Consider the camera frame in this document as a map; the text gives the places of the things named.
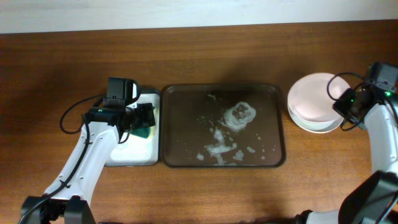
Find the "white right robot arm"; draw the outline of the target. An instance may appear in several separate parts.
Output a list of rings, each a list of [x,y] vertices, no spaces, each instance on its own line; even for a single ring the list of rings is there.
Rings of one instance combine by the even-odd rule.
[[[397,66],[374,62],[360,79],[332,108],[352,128],[367,130],[373,173],[339,209],[306,210],[292,223],[397,223]]]

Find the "green yellow sponge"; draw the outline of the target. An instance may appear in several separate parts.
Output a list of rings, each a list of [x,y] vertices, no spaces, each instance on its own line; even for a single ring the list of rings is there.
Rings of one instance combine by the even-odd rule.
[[[143,106],[134,109],[134,122],[130,134],[139,138],[148,138],[151,128],[156,125],[153,106]]]

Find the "pink plate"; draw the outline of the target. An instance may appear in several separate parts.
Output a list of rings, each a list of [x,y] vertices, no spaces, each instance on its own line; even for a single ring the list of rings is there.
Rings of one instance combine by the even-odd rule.
[[[296,81],[289,90],[288,107],[300,118],[325,123],[341,116],[332,108],[349,85],[331,73],[313,73]]]

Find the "grey-green plate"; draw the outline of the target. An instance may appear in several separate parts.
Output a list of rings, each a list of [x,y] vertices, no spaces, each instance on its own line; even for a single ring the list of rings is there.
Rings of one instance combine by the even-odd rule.
[[[288,108],[288,112],[292,121],[299,126],[300,128],[317,134],[329,133],[340,126],[343,121],[343,118],[339,118],[333,121],[328,121],[325,123],[315,123],[311,121],[306,121],[296,115],[290,108]]]

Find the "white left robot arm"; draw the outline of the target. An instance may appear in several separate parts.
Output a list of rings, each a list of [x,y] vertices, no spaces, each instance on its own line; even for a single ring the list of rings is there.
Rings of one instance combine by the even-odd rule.
[[[105,94],[82,116],[79,140],[62,171],[40,197],[29,196],[20,223],[94,223],[90,204],[104,167],[158,161],[160,92],[135,80],[109,78]]]

